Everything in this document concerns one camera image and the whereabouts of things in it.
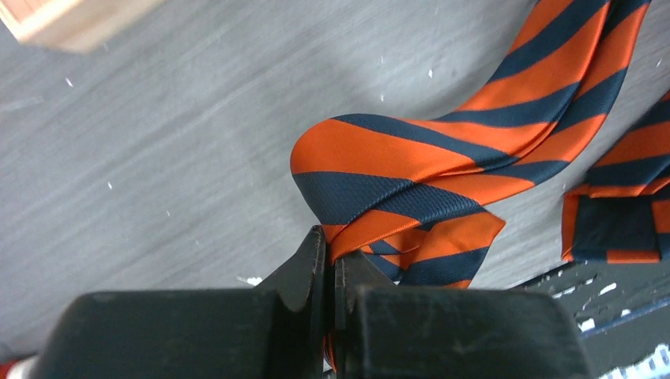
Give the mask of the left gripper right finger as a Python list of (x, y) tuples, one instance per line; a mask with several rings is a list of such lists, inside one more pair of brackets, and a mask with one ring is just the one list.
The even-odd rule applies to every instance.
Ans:
[(536, 292), (398, 286), (362, 253), (334, 269), (339, 378), (589, 378), (574, 321)]

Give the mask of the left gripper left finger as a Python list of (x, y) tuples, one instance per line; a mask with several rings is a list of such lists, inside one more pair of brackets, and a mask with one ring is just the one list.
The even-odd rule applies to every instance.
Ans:
[(33, 378), (320, 378), (326, 241), (312, 227), (252, 288), (76, 298)]

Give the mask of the orange navy striped tie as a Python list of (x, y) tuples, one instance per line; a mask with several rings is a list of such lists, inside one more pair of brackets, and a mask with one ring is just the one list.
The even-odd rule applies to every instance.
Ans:
[(362, 253), (398, 286), (471, 290), (505, 223), (488, 205), (567, 168), (623, 86), (647, 1), (539, 1), (487, 83), (434, 119), (344, 114), (307, 130), (292, 177), (334, 274)]

